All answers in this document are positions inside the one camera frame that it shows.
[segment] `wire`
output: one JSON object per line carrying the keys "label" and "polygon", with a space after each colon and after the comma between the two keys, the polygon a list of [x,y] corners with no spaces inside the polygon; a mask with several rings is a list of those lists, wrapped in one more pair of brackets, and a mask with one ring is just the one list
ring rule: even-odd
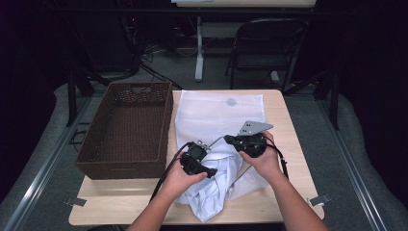
{"label": "wire", "polygon": [[268,139],[268,141],[270,141],[272,143],[272,144],[267,144],[267,146],[272,148],[273,150],[275,150],[278,153],[281,164],[282,164],[283,174],[286,176],[286,178],[289,179],[288,169],[286,168],[287,162],[285,160],[285,157],[283,157],[282,152],[278,149],[278,147],[275,145],[275,143],[271,139],[269,139],[269,138],[267,138],[267,139]]}
{"label": "wire", "polygon": [[154,77],[158,78],[159,80],[161,80],[161,81],[163,81],[163,82],[166,82],[166,81],[171,82],[172,85],[173,85],[175,88],[179,89],[179,90],[182,90],[182,89],[183,89],[180,85],[178,85],[177,83],[175,83],[175,82],[172,81],[171,79],[165,77],[164,75],[160,74],[159,72],[157,72],[156,70],[154,70],[152,67],[150,67],[150,66],[148,66],[148,65],[146,65],[146,64],[144,64],[144,63],[141,63],[140,68],[144,69],[147,73],[153,75]]}
{"label": "wire", "polygon": [[152,193],[152,196],[150,197],[149,203],[156,196],[156,194],[159,191],[160,187],[162,186],[163,182],[166,180],[168,172],[171,170],[171,167],[173,167],[174,162],[177,161],[177,160],[180,160],[180,158],[177,158],[179,156],[180,152],[188,145],[192,145],[192,142],[187,142],[182,147],[180,147],[180,149],[176,152],[176,154],[174,154],[174,157],[171,160],[170,164],[168,164],[165,172],[160,177],[159,182],[157,182],[156,188],[154,189],[154,191]]}

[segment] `person's right hand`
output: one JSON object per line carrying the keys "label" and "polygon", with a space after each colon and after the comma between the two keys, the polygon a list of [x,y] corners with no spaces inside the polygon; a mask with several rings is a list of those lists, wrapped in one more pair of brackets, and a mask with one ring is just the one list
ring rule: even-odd
{"label": "person's right hand", "polygon": [[[263,132],[263,134],[267,137],[267,143],[273,144],[273,135],[268,131]],[[257,158],[252,158],[243,151],[240,152],[240,155],[245,162],[254,166],[258,173],[266,179],[274,174],[282,174],[279,168],[278,154],[270,147],[267,147],[264,154]]]}

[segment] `brown basket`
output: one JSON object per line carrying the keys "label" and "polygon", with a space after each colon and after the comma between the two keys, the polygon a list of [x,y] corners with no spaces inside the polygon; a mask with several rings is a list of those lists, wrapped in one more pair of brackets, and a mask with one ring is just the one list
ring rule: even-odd
{"label": "brown basket", "polygon": [[170,83],[110,84],[76,160],[90,179],[158,178],[166,168]]}

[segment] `white bag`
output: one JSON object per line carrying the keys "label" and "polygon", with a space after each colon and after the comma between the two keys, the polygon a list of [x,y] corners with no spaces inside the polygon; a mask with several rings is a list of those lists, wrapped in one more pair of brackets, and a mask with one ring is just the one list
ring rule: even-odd
{"label": "white bag", "polygon": [[[219,137],[236,136],[248,120],[266,122],[261,94],[222,94],[183,90],[175,118],[178,148],[190,141],[201,140],[210,145]],[[234,146],[221,139],[207,152],[208,155],[203,159],[202,165],[216,168],[217,174],[211,179],[207,178],[192,185],[176,200],[177,203],[190,204],[193,213],[202,222],[206,222],[222,210],[227,192],[230,199],[237,198],[250,193],[248,184],[251,184],[243,182],[242,178],[234,184],[234,189],[229,190],[236,181],[242,165],[242,157]],[[240,190],[240,182],[243,182],[245,189]],[[256,189],[260,187],[256,182],[255,186]]]}

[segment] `dark background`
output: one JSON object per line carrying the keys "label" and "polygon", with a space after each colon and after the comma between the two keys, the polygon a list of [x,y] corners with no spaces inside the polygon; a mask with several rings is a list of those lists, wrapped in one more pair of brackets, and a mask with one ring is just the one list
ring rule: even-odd
{"label": "dark background", "polygon": [[[371,11],[374,14],[368,16],[370,20],[341,16],[313,19],[293,78],[302,80],[331,66],[339,52],[343,52],[344,41],[353,38],[356,32],[360,35],[346,52],[348,59],[341,72],[341,94],[355,107],[372,165],[390,191],[408,207],[408,189],[403,183],[408,178],[405,160],[408,153],[408,21],[407,10],[401,2],[385,2]],[[117,18],[96,16],[94,20],[85,21],[76,18],[67,24],[42,13],[36,1],[2,4],[1,200],[33,153],[55,107],[53,91],[66,83],[73,60],[90,70],[137,71],[138,49],[141,49],[128,43],[126,33],[117,27]],[[110,1],[103,4],[115,6]],[[132,7],[152,7],[143,1],[133,4]],[[353,1],[321,0],[318,12],[364,12],[364,6]],[[155,7],[171,6],[167,1],[160,1]],[[174,39],[174,31],[169,28],[184,23],[183,19],[169,20],[168,16],[138,19],[141,29],[169,48],[173,43],[168,41]],[[87,35],[87,26],[95,25],[106,33],[105,38]],[[163,40],[161,33],[167,34],[169,39]],[[104,52],[95,54],[101,47],[105,47]]]}

